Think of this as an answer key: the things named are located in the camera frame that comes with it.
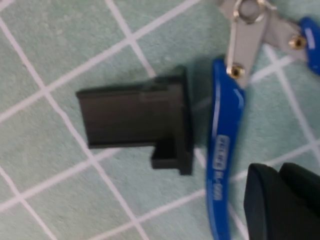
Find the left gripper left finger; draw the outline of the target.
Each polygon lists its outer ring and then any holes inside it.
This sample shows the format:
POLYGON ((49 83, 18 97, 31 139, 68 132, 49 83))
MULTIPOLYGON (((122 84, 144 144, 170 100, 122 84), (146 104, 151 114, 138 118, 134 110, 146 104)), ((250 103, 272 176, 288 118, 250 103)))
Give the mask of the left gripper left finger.
POLYGON ((249 165, 244 212, 251 240, 318 240, 320 222, 279 219, 279 171, 260 163, 249 165))

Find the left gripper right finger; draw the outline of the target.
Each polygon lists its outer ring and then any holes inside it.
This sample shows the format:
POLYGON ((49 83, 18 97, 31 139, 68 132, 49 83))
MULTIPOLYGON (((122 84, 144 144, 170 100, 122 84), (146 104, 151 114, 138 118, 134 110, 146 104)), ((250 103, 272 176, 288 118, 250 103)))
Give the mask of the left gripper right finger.
POLYGON ((320 221, 320 176, 291 162, 279 170, 279 220, 284 223, 320 221))

